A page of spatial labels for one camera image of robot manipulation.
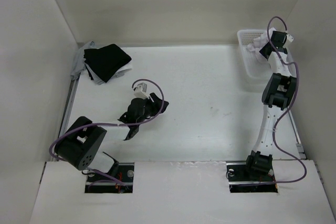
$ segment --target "purple cable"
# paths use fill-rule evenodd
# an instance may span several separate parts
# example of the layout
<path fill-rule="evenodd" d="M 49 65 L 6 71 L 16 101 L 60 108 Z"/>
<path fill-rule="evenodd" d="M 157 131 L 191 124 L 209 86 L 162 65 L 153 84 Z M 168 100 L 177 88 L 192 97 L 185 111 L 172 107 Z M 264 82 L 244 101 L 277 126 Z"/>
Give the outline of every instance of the purple cable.
<path fill-rule="evenodd" d="M 284 27 L 285 27 L 285 29 L 286 29 L 286 31 L 287 31 L 287 25 L 286 25 L 285 21 L 284 21 L 282 18 L 280 18 L 280 17 L 278 17 L 278 16 L 275 16 L 275 17 L 271 18 L 271 20 L 269 21 L 269 23 L 268 23 L 268 25 L 267 25 L 267 38 L 268 38 L 268 41 L 269 41 L 270 45 L 273 47 L 274 51 L 275 51 L 276 54 L 278 55 L 278 57 L 279 57 L 281 63 L 284 64 L 284 65 L 286 65 L 286 66 L 289 66 L 289 65 L 294 65 L 294 66 L 295 66 L 295 72 L 296 72 L 296 87 L 295 87 L 295 92 L 294 92 L 294 95 L 293 95 L 292 102 L 291 102 L 290 105 L 288 106 L 287 110 L 286 110 L 286 111 L 285 111 L 285 112 L 278 118 L 278 120 L 277 120 L 277 121 L 275 122 L 275 124 L 274 124 L 272 137 L 273 137 L 273 142 L 274 142 L 275 147 L 276 147 L 279 151 L 281 151 L 281 152 L 287 154 L 288 156 L 291 156 L 291 157 L 294 158 L 295 160 L 299 161 L 300 164 L 303 166 L 304 173 L 303 173 L 303 175 L 302 175 L 300 178 L 297 178 L 297 179 L 294 179 L 294 180 L 263 182 L 263 183 L 259 183 L 259 184 L 241 184 L 241 186 L 261 186 L 261 185 L 273 185 L 273 184 L 280 184 L 280 183 L 281 183 L 281 184 L 294 183 L 294 182 L 298 182 L 298 181 L 300 181 L 300 180 L 303 180 L 303 179 L 306 177 L 306 175 L 307 175 L 307 168 L 306 168 L 305 164 L 304 164 L 299 158 L 295 157 L 293 154 L 290 154 L 289 152 L 286 152 L 285 150 L 283 150 L 282 148 L 280 148 L 279 145 L 278 145 L 278 143 L 277 143 L 277 141 L 276 141 L 276 138 L 275 138 L 275 130 L 276 130 L 276 128 L 277 128 L 277 126 L 278 126 L 280 120 L 281 120 L 282 118 L 284 118 L 284 116 L 285 116 L 285 115 L 290 111 L 290 109 L 293 107 L 293 104 L 294 104 L 294 102 L 295 102 L 295 100 L 296 100 L 296 96 L 297 96 L 297 94 L 298 94 L 299 80 L 300 80 L 298 64 L 297 64 L 296 62 L 294 62 L 294 61 L 292 61 L 292 62 L 290 62 L 290 63 L 284 62 L 284 60 L 282 59 L 282 57 L 281 57 L 281 55 L 280 55 L 278 49 L 273 45 L 272 41 L 270 40 L 270 36 L 269 36 L 269 27 L 270 27 L 270 25 L 271 25 L 273 19 L 275 19 L 275 18 L 279 19 L 279 20 L 283 23 L 283 25 L 284 25 Z"/>
<path fill-rule="evenodd" d="M 87 124 L 87 125 L 83 125 L 83 126 L 81 126 L 81 127 L 75 128 L 75 129 L 73 129 L 73 130 L 71 130 L 71 131 L 65 133 L 64 135 L 60 136 L 60 137 L 57 138 L 55 141 L 53 141 L 53 143 L 52 143 L 52 144 L 50 145 L 50 147 L 49 147 L 49 154 L 50 154 L 53 158 L 55 158 L 55 159 L 57 159 L 57 160 L 65 161 L 63 158 L 61 158 L 61 157 L 59 157 L 59 156 L 56 156 L 56 155 L 53 153 L 53 148 L 54 148 L 54 146 L 55 146 L 59 141 L 63 140 L 65 137 L 67 137 L 68 135 L 70 135 L 70 134 L 72 134 L 72 133 L 74 133 L 74 132 L 83 130 L 83 129 L 88 128 L 88 127 L 93 127 L 93 126 L 108 126 L 108 127 L 137 126 L 137 125 L 141 125 L 141 124 L 149 123 L 150 121 L 153 121 L 153 120 L 154 120 L 154 119 L 161 113 L 161 111 L 163 110 L 163 106 L 164 106 L 164 95 L 163 95 L 163 91 L 162 91 L 162 89 L 160 88 L 159 85 L 157 85 L 154 81 L 151 81 L 151 80 L 149 80 L 149 79 L 139 79 L 139 80 L 136 80 L 135 82 L 133 82 L 133 84 L 132 84 L 132 88 L 134 88 L 134 85 L 135 85 L 137 82 L 139 82 L 139 81 L 147 81 L 147 82 L 150 82 L 150 83 L 154 84 L 154 85 L 158 88 L 158 90 L 159 90 L 159 92 L 160 92 L 160 94 L 161 94 L 161 97 L 162 97 L 161 107 L 160 107 L 158 113 L 157 113 L 155 116 L 153 116 L 152 118 L 150 118 L 150 119 L 148 119 L 148 120 L 146 120 L 146 121 L 140 122 L 140 123 L 122 123 L 122 124 L 116 124 L 116 123 L 90 123 L 90 124 Z M 96 169 L 91 169 L 91 170 L 94 171 L 94 172 L 96 172 L 96 173 L 98 173 L 98 174 L 100 174 L 100 175 L 102 175 L 102 176 L 105 176 L 105 177 L 107 177 L 107 178 L 109 178 L 109 179 L 115 181 L 115 182 L 118 183 L 118 184 L 124 185 L 123 182 L 119 181 L 119 180 L 116 179 L 116 178 L 113 178 L 113 177 L 110 176 L 110 175 L 107 175 L 107 174 L 105 174 L 105 173 L 103 173 L 103 172 L 101 172 L 101 171 L 99 171 L 99 170 L 96 170 Z"/>

